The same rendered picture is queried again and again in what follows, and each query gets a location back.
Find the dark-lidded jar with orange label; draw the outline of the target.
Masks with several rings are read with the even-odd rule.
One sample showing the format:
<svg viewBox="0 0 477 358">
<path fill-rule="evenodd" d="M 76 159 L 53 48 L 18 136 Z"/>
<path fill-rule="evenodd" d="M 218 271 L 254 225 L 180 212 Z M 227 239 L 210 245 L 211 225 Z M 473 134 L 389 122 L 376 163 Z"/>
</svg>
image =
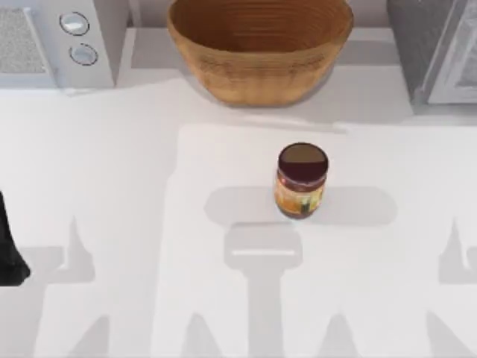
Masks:
<svg viewBox="0 0 477 358">
<path fill-rule="evenodd" d="M 295 142 L 284 147 L 277 160 L 275 202 L 284 215 L 309 217 L 319 208 L 329 170 L 329 158 L 320 147 Z"/>
</svg>

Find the round silver microwave knob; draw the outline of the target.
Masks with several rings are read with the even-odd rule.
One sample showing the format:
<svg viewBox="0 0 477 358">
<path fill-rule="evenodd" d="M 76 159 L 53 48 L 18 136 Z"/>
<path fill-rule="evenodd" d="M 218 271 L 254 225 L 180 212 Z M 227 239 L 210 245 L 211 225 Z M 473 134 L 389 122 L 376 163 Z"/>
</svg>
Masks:
<svg viewBox="0 0 477 358">
<path fill-rule="evenodd" d="M 59 18 L 60 27 L 72 36 L 83 36 L 89 31 L 89 21 L 81 13 L 64 13 Z"/>
<path fill-rule="evenodd" d="M 92 66 L 98 61 L 98 52 L 86 43 L 72 46 L 69 49 L 69 56 L 80 66 Z"/>
</svg>

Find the grey cabinet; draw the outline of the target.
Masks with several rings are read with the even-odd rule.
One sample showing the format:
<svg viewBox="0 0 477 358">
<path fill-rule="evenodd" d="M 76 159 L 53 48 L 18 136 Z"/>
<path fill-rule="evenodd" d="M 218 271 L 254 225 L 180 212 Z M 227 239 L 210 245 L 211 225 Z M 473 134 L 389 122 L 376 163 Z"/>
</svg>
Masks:
<svg viewBox="0 0 477 358">
<path fill-rule="evenodd" d="M 413 110 L 477 112 L 477 0 L 387 0 Z"/>
</svg>

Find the brown wicker basket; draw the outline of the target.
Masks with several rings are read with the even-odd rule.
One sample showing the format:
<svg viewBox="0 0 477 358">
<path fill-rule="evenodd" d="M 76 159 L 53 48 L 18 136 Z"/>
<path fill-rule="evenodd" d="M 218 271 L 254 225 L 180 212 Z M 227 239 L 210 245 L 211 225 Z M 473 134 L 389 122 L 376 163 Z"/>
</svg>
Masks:
<svg viewBox="0 0 477 358">
<path fill-rule="evenodd" d="M 191 73 L 229 105 L 279 107 L 308 95 L 353 28 L 346 0 L 174 0 L 167 29 Z"/>
</svg>

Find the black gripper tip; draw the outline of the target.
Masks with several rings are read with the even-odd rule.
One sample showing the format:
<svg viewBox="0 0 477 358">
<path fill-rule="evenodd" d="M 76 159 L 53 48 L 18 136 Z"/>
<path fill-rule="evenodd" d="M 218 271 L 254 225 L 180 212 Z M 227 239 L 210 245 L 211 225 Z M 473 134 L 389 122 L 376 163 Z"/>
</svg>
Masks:
<svg viewBox="0 0 477 358">
<path fill-rule="evenodd" d="M 21 286 L 30 275 L 31 270 L 13 240 L 0 191 L 0 287 Z"/>
</svg>

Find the pale microwave oven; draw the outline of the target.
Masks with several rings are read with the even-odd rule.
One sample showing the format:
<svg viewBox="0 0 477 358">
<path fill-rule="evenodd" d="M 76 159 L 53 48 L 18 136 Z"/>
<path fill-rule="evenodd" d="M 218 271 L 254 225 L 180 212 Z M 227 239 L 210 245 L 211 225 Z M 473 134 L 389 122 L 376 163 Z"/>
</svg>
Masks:
<svg viewBox="0 0 477 358">
<path fill-rule="evenodd" d="M 60 27 L 60 16 L 71 12 L 88 19 L 83 36 Z M 129 0 L 0 0 L 0 89 L 115 87 L 129 21 Z M 70 58 L 81 43 L 98 52 L 94 65 Z"/>
</svg>

